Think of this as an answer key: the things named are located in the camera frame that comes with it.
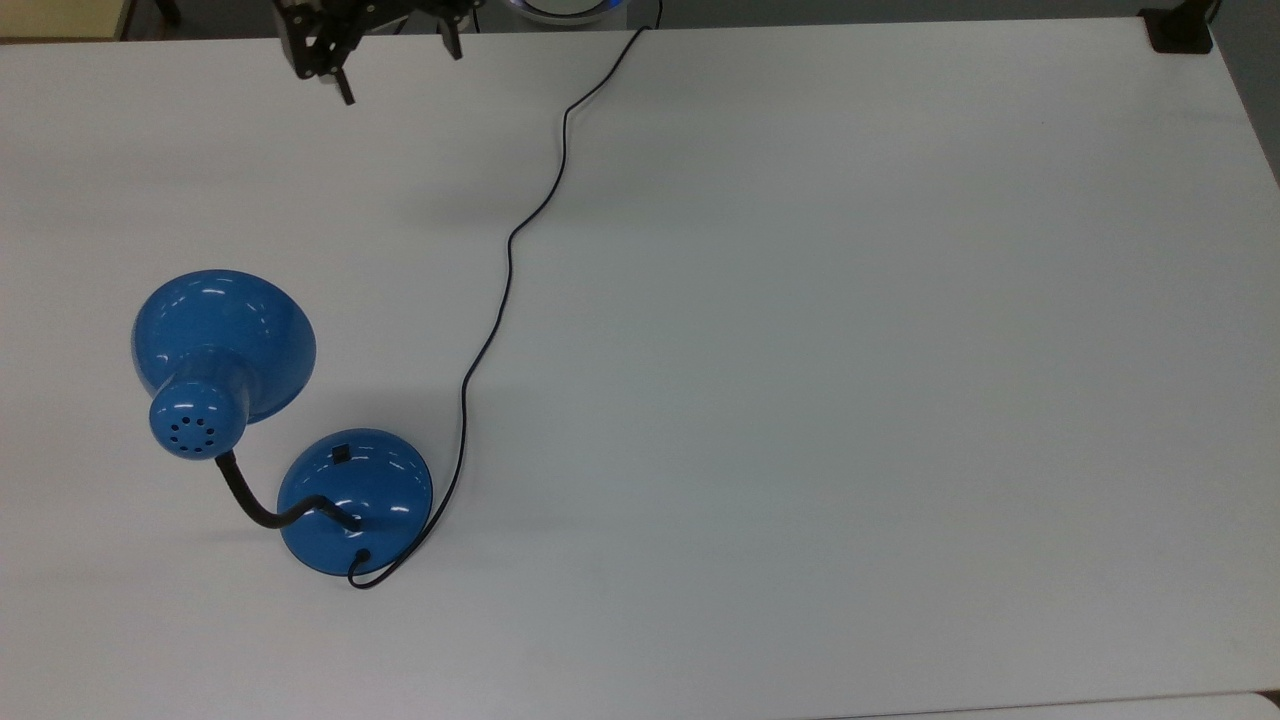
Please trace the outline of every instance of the blue desk lamp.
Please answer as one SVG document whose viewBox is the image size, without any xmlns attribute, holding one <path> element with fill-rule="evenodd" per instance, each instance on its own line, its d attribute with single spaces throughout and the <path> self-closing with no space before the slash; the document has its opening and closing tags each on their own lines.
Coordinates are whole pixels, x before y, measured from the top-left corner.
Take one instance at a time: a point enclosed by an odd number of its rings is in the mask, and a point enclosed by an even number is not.
<svg viewBox="0 0 1280 720">
<path fill-rule="evenodd" d="M 315 368 L 311 323 L 274 284 L 234 270 L 174 278 L 133 323 L 133 363 L 151 393 L 151 433 L 187 460 L 214 459 L 239 506 L 282 529 L 307 566 L 347 575 L 394 561 L 431 510 L 431 474 L 403 439 L 375 429 L 334 433 L 293 462 L 270 512 L 232 448 L 246 425 L 279 413 Z"/>
</svg>

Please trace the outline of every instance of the lamp shade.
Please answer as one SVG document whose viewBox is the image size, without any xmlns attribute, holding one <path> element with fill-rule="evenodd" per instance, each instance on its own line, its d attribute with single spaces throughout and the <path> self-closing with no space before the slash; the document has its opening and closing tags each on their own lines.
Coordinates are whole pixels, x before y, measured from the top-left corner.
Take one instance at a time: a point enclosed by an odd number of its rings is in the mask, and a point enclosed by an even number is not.
<svg viewBox="0 0 1280 720">
<path fill-rule="evenodd" d="M 316 340 L 302 309 L 274 284 L 200 270 L 151 293 L 133 323 L 133 364 L 151 395 L 151 433 L 179 457 L 229 451 L 250 423 L 279 413 L 306 386 Z"/>
</svg>

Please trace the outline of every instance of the table surface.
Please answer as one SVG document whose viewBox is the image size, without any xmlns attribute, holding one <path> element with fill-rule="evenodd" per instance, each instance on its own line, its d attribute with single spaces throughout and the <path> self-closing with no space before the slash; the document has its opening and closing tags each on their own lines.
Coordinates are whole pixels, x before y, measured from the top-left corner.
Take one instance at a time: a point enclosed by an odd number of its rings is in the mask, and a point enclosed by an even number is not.
<svg viewBox="0 0 1280 720">
<path fill-rule="evenodd" d="M 115 40 L 127 5 L 125 0 L 5 0 L 0 38 Z"/>
<path fill-rule="evenodd" d="M 133 315 L 292 293 L 251 484 L 457 384 L 618 33 L 0 47 L 0 715 L 800 719 L 1280 685 L 1280 193 L 1138 19 L 662 31 L 372 592 L 151 439 Z"/>
</svg>

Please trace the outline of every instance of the blue lamp base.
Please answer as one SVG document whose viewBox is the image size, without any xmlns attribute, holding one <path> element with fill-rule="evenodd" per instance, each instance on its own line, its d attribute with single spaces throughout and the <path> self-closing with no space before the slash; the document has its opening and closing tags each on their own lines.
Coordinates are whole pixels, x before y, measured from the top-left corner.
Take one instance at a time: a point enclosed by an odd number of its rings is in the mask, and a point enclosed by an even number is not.
<svg viewBox="0 0 1280 720">
<path fill-rule="evenodd" d="M 403 439 L 369 428 L 334 433 L 312 445 L 289 468 L 280 484 L 279 507 L 308 495 L 323 495 L 360 519 L 348 532 L 312 511 L 280 530 L 284 544 L 303 565 L 328 575 L 346 575 L 361 550 L 370 559 L 361 574 L 389 565 L 417 536 L 431 512 L 431 473 Z"/>
</svg>

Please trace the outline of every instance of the black clamp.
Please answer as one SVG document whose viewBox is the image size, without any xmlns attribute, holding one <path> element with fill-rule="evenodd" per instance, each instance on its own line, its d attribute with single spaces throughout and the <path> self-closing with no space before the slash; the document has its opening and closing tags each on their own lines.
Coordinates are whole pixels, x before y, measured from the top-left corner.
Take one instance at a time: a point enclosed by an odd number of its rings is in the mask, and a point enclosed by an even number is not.
<svg viewBox="0 0 1280 720">
<path fill-rule="evenodd" d="M 413 10 L 435 18 L 444 47 L 462 59 L 461 23 L 484 0 L 271 0 L 284 56 L 300 79 L 333 76 L 347 105 L 356 102 L 343 64 L 366 32 Z"/>
<path fill-rule="evenodd" d="M 1210 6 L 1215 0 L 1185 0 L 1172 10 L 1146 8 L 1138 12 L 1147 23 L 1147 37 L 1156 53 L 1208 55 L 1213 37 L 1208 32 Z"/>
</svg>

